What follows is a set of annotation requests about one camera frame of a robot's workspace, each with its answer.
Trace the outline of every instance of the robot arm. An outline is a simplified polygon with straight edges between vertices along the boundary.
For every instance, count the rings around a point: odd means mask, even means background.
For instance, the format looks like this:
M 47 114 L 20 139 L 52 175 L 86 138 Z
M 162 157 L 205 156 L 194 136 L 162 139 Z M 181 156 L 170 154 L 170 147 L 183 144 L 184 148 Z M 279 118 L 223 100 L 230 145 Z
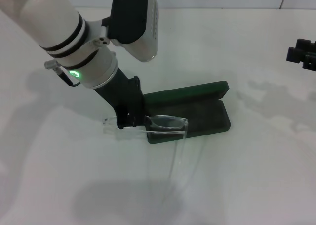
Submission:
M 143 125 L 144 97 L 137 77 L 118 68 L 110 41 L 142 62 L 157 53 L 156 0 L 113 0 L 111 16 L 88 22 L 68 0 L 0 0 L 0 8 L 55 60 L 46 63 L 70 86 L 63 67 L 115 110 L 118 127 Z

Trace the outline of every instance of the white table surface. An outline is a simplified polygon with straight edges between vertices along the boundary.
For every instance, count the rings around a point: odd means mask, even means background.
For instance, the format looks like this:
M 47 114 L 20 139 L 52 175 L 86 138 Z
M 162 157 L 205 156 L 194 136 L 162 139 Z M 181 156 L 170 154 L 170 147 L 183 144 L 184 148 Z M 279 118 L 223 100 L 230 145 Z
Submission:
M 49 56 L 1 14 L 0 224 L 315 225 L 316 73 L 285 61 L 298 38 L 316 40 L 315 16 L 161 10 L 152 62 L 110 46 L 143 93 L 221 80 L 231 88 L 231 129 L 187 140 L 198 163 L 161 204 L 174 144 L 105 135 L 109 105 L 44 70 Z

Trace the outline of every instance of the green led ring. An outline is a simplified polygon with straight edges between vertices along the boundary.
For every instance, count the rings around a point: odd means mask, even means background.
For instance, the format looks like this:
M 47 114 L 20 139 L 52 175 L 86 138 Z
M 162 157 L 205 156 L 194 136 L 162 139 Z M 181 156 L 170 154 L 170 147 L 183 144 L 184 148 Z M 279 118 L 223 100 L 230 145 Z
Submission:
M 71 70 L 71 71 L 69 71 L 69 73 L 70 73 L 71 75 L 75 76 L 76 78 L 80 77 L 80 73 L 78 73 L 78 72 L 76 72 L 76 71 Z

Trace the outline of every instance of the black metal bracket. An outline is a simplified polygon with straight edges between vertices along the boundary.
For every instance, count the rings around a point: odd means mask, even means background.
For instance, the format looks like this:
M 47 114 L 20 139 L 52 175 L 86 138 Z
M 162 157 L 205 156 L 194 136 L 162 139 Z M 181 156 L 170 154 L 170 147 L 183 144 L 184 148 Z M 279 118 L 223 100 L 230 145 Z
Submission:
M 144 96 L 137 76 L 128 79 L 118 68 L 115 76 L 95 91 L 114 108 L 120 129 L 144 125 Z
M 286 61 L 293 63 L 303 62 L 303 68 L 316 71 L 316 42 L 298 39 L 296 47 L 290 47 Z

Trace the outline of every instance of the black stripe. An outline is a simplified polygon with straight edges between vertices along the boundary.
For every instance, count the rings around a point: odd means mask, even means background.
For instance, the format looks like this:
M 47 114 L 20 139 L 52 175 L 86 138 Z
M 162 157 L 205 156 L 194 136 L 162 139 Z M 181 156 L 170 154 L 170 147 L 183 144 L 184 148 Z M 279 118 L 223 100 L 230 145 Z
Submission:
M 65 41 L 61 42 L 60 44 L 58 44 L 54 47 L 48 47 L 48 48 L 42 47 L 42 49 L 44 49 L 45 51 L 52 52 L 52 51 L 60 50 L 63 47 L 66 47 L 67 45 L 69 45 L 71 43 L 71 41 L 73 41 L 77 37 L 77 35 L 79 34 L 79 32 L 82 28 L 82 25 L 83 25 L 83 18 L 81 17 L 81 15 L 79 13 L 78 13 L 78 15 L 79 15 L 79 23 L 78 23 L 75 31 Z
M 111 22 L 111 18 L 110 17 L 104 18 L 102 20 L 101 26 L 108 27 L 110 25 L 110 22 Z
M 82 37 L 80 38 L 80 40 L 73 46 L 71 47 L 69 50 L 66 50 L 63 53 L 59 53 L 59 54 L 49 54 L 50 56 L 52 56 L 53 58 L 64 58 L 67 57 L 68 55 L 76 52 L 85 42 L 85 40 L 87 39 L 89 35 L 89 26 L 87 24 L 87 22 L 85 22 L 85 30 L 84 33 L 82 35 Z
M 70 67 L 65 67 L 65 66 L 63 66 L 63 67 L 67 70 L 75 70 L 75 69 L 81 68 L 81 67 L 87 65 L 97 55 L 97 53 L 98 53 L 98 50 L 94 51 L 91 55 L 89 55 L 88 58 L 86 58 L 84 61 L 82 61 L 81 63 L 79 63 L 77 65 L 70 66 Z

